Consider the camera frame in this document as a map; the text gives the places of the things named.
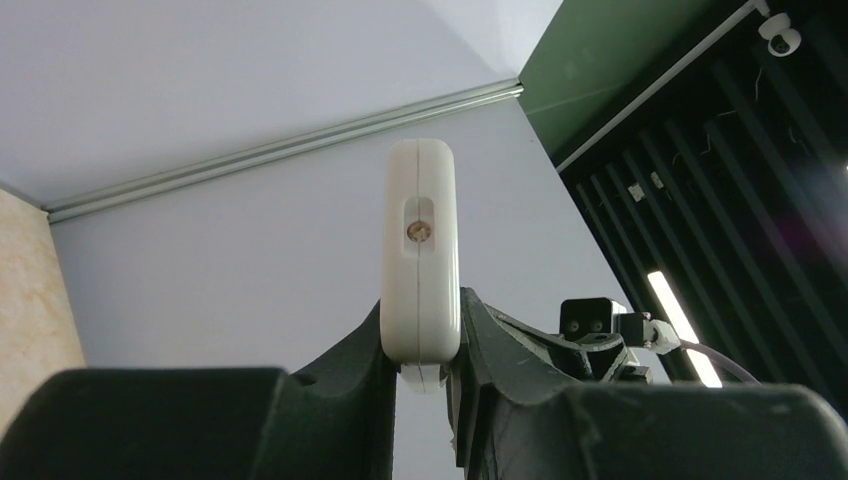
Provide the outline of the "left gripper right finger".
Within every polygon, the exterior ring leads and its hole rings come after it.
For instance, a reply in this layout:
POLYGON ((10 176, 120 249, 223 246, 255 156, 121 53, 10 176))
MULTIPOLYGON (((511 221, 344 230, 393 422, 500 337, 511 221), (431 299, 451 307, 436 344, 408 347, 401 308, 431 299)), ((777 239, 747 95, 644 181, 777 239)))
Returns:
POLYGON ((460 305, 447 397, 468 479, 847 475, 846 424, 807 388, 578 381, 519 343, 514 318, 472 289, 460 305))

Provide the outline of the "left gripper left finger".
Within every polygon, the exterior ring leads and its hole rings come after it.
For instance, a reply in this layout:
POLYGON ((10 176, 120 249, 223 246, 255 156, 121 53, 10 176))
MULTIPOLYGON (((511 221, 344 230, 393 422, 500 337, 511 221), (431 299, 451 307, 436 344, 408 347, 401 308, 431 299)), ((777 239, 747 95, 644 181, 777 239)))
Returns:
POLYGON ((72 369, 1 441, 5 479, 388 479, 396 370, 379 314, 300 370, 72 369))

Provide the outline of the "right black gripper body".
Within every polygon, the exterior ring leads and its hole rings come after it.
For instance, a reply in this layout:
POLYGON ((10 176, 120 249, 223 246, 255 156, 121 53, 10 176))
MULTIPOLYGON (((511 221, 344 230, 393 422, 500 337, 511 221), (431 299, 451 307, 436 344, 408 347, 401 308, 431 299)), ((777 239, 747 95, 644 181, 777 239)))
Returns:
POLYGON ((512 319, 510 334, 541 360, 578 381, 652 384, 651 368, 634 349, 645 339, 643 314, 614 314, 608 321, 567 323, 564 333, 550 334, 512 319))

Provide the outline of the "white remote control back up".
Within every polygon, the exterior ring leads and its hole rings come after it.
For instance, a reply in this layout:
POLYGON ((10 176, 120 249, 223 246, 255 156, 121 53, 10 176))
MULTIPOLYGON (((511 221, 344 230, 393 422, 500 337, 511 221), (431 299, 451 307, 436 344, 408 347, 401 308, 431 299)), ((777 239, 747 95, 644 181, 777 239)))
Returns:
POLYGON ((461 339, 454 155, 438 139, 389 151, 384 195, 380 338, 407 386, 435 394, 461 339))

